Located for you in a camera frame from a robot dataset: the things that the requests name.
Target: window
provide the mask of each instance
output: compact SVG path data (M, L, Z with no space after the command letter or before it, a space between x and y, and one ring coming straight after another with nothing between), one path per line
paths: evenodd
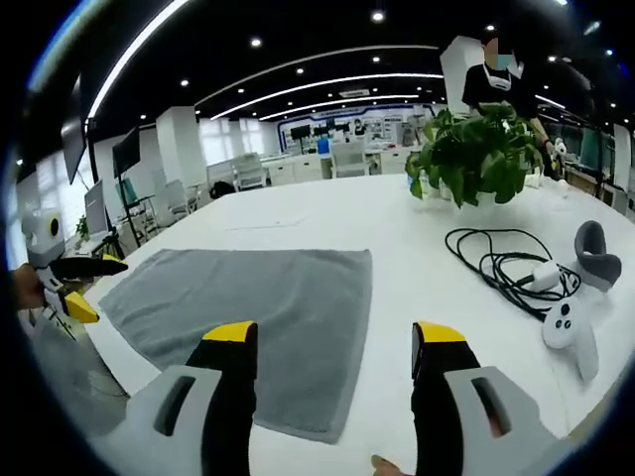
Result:
M229 136L229 119L200 121L198 136L205 161L209 166L228 161L234 157L234 149Z
M85 213L83 196L92 186L90 159L84 154L73 184L68 182L64 154L58 152L36 165L36 172L10 189L7 210L7 254L10 269L27 261L21 214L29 207L57 208L62 215L62 230L68 240Z
M38 191L41 208L57 208L62 213L62 227L64 237L70 238L75 234L77 221L85 213L83 196L93 185L90 172L88 154L79 163L77 175L72 184L68 183L64 153L58 152L36 167L38 177Z
M258 119L240 119L240 132L246 153L265 154L265 143Z

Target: cable bundle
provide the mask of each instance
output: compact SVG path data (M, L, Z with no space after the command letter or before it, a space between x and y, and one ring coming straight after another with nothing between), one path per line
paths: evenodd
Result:
M456 234L461 234L454 247L449 244L452 236ZM536 243L538 243L543 250L545 250L546 256L534 255L531 253L521 253L521 252L508 252L508 253L495 253L494 252L494 244L492 240L492 235L496 233L521 233L525 236L530 237ZM480 261L478 262L478 266L474 266L469 263L463 253L461 252L461 243L463 240L469 238L474 235L483 235L487 238L489 244L489 253L486 253L482 256ZM558 265L558 269L560 271L560 283L562 285L561 291L532 291L525 288L525 285L530 283L531 277L524 278L522 280L513 280L510 278L504 271L503 265L506 262L510 261L518 261L518 260L527 260L534 261L537 263L547 263L548 261L553 261L552 254L549 252L547 247L536 238L531 233L528 233L523 230L518 229L503 229L503 230L479 230L476 228L457 228L455 230L450 231L445 236L445 245L447 248L460 260L463 264L472 270L474 273L479 275L482 280L494 290L497 290L500 294L502 294L507 300L517 305L521 309L529 312L531 315L539 319L541 322L545 320L545 317L551 307L535 307L531 305L527 299L534 300L542 300L546 302L557 302L563 298L568 298L569 296L573 296L580 287L581 278L578 273L565 268L564 266ZM488 274L484 270L485 264L491 264L491 273Z

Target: white cabinet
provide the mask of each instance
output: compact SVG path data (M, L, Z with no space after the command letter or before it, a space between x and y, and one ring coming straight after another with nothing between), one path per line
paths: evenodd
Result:
M294 163L296 183L322 180L321 159L319 157L298 157Z
M278 164L268 165L269 178L272 186L288 185L295 183L294 165L280 162Z
M380 156L382 175L404 174L408 156L410 156L408 150L382 152Z

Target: white controller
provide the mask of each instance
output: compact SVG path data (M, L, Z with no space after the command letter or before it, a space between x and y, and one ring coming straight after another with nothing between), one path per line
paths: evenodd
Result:
M560 300L547 314L543 340L552 349L567 349L585 382L597 375L599 357L593 328L576 297Z

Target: black shirt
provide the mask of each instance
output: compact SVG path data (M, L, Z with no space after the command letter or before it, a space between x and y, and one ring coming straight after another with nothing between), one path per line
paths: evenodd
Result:
M487 64L485 65L492 76L510 79L512 87L509 91L498 89L489 84L483 64L477 64L469 69L465 76L465 89L463 90L463 102L478 110L479 103L507 101L519 116L525 119L533 119L538 115L538 106L529 87L519 77L511 74L507 69L497 71Z

